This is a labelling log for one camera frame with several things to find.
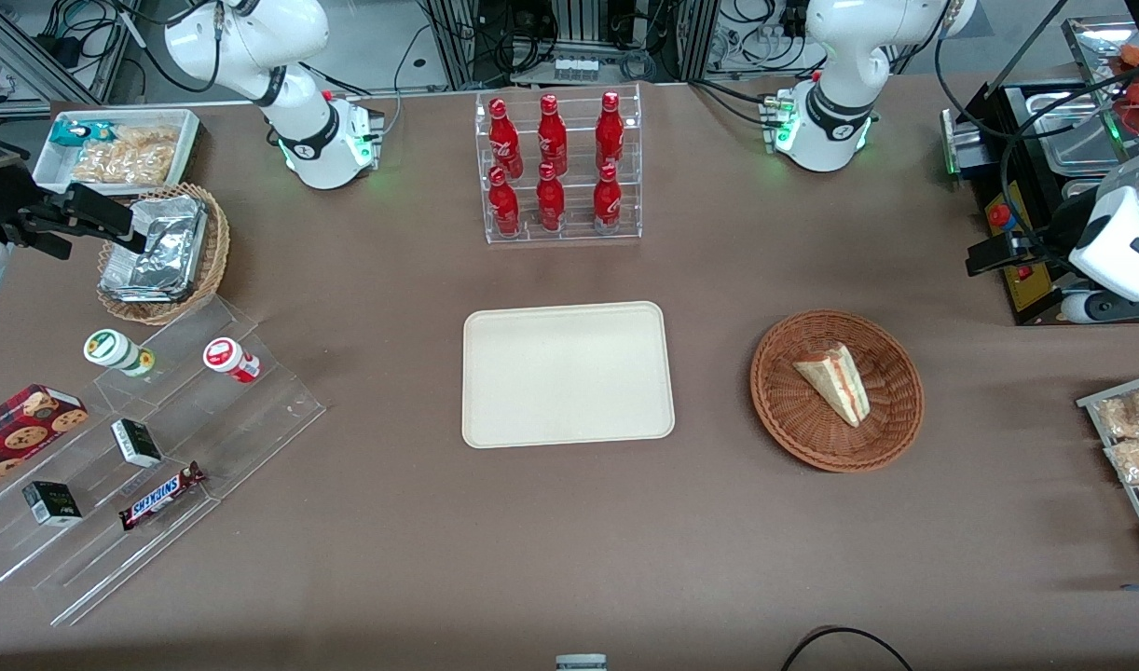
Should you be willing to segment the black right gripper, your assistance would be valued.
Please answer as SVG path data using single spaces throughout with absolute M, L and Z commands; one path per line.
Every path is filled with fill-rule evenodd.
M 67 260 L 72 243 L 59 237 L 58 226 L 75 220 L 87 235 L 144 254 L 147 238 L 133 229 L 126 204 L 110 199 L 87 185 L 69 185 L 63 194 L 36 186 L 24 159 L 27 153 L 0 141 L 0 242 Z

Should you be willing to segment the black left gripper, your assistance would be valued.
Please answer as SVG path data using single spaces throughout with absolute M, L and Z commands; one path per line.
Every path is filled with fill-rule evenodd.
M 992 230 L 990 238 L 976 243 L 968 248 L 965 259 L 966 273 L 976 277 L 1005 267 L 1019 267 L 1030 263 L 1044 263 L 1056 271 L 1073 272 L 1079 277 L 1085 273 L 1073 265 L 1068 255 L 1092 215 L 1097 191 L 1076 194 L 1063 201 L 1058 207 L 1047 207 L 1044 199 L 1035 197 L 1033 210 L 1026 212 L 1031 228 L 1043 243 L 1046 251 L 1038 251 L 1033 239 L 1021 229 Z

